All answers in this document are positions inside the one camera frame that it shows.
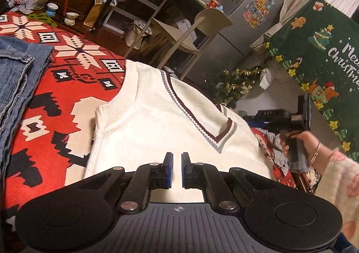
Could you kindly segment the person right hand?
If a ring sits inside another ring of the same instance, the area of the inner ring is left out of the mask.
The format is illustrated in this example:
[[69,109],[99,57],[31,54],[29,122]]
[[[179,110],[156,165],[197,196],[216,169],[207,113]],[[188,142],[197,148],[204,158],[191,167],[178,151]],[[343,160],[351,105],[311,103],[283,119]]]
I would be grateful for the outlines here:
[[297,139],[303,143],[305,155],[309,165],[312,165],[317,157],[322,154],[325,147],[322,143],[309,131],[292,131],[280,136],[280,144],[284,155],[288,158],[290,153],[289,140]]

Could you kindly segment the right forearm cream sleeve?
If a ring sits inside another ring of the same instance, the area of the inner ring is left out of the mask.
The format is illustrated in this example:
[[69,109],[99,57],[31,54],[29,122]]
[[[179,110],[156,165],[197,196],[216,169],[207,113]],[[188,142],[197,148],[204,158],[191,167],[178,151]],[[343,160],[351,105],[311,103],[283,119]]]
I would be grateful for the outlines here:
[[358,163],[338,150],[313,139],[308,144],[310,162],[322,175],[315,195],[332,203],[343,218],[342,233],[358,247]]

